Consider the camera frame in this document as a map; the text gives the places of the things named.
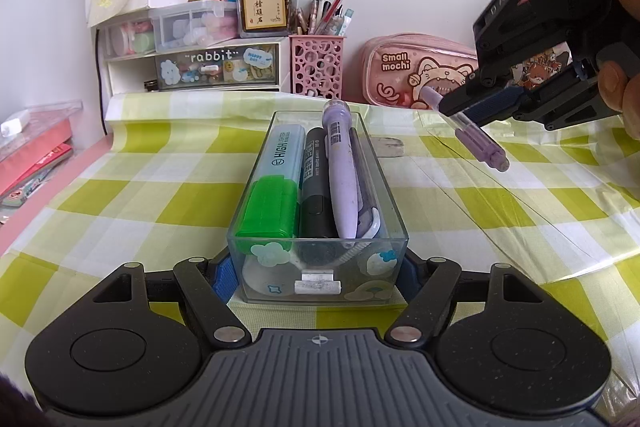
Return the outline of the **person's right hand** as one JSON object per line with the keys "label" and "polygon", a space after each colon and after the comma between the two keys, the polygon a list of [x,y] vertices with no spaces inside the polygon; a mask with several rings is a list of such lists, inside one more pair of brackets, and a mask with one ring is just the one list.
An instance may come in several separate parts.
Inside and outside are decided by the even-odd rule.
{"label": "person's right hand", "polygon": [[[618,0],[636,20],[640,20],[640,0]],[[632,139],[640,136],[640,78],[629,77],[616,62],[605,62],[598,75],[604,103],[622,114],[626,132]]]}

